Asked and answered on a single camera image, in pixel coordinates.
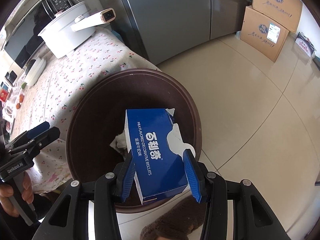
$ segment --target brown trash can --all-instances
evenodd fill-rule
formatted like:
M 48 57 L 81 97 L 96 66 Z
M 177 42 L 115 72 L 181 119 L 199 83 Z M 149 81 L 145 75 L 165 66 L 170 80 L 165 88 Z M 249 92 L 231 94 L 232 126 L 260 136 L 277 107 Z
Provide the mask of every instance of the brown trash can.
M 67 134 L 67 160 L 73 179 L 94 181 L 113 171 L 122 156 L 110 147 L 123 132 L 126 109 L 175 108 L 174 120 L 182 139 L 191 144 L 199 160 L 201 123 L 187 90 L 169 75 L 151 69 L 115 73 L 96 84 L 80 101 Z M 138 213 L 158 207 L 169 199 L 141 205 L 135 183 L 119 213 Z

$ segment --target hand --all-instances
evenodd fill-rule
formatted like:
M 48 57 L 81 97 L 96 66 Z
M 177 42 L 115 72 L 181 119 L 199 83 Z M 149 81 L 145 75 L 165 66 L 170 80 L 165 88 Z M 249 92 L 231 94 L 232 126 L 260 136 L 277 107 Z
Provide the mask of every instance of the hand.
M 32 187 L 31 187 L 31 179 L 28 175 L 28 173 L 24 173 L 23 177 L 23 192 L 21 194 L 22 199 L 26 201 L 28 204 L 33 202 L 33 192 L 32 192 Z M 13 189 L 10 185 L 2 183 L 0 184 L 0 203 L 4 209 L 4 211 L 12 216 L 12 217 L 18 217 L 19 213 L 15 209 L 15 207 L 12 205 L 11 201 L 9 200 L 8 197 L 13 195 Z

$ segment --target stacked cardboard boxes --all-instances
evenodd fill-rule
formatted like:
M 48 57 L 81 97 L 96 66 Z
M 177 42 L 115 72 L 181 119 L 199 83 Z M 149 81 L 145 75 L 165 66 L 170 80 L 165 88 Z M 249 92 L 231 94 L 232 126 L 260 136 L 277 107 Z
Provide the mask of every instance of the stacked cardboard boxes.
M 253 0 L 246 7 L 240 39 L 275 62 L 289 31 L 297 31 L 301 11 L 301 0 Z

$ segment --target tablecloth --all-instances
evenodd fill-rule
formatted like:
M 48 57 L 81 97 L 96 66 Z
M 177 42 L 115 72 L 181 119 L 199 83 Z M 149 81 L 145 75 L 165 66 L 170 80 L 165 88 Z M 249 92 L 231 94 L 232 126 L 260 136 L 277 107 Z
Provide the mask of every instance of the tablecloth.
M 66 137 L 72 114 L 80 99 L 96 83 L 109 75 L 131 68 L 156 66 L 132 52 L 109 30 L 97 27 L 70 56 L 57 59 L 44 45 L 35 55 L 47 65 L 37 83 L 25 89 L 25 98 L 16 113 L 11 139 L 44 121 L 60 129 L 58 140 L 44 148 L 28 170 L 33 192 L 56 189 L 71 179 L 66 159 Z

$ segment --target brown fuzzy slipper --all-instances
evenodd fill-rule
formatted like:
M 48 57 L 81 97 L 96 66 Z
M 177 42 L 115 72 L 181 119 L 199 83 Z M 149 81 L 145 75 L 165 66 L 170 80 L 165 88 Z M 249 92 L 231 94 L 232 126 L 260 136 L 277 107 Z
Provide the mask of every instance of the brown fuzzy slipper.
M 170 240 L 188 240 L 187 235 L 203 224 L 206 203 L 199 204 L 188 196 L 166 214 L 144 227 L 140 240 L 156 240 L 159 236 Z

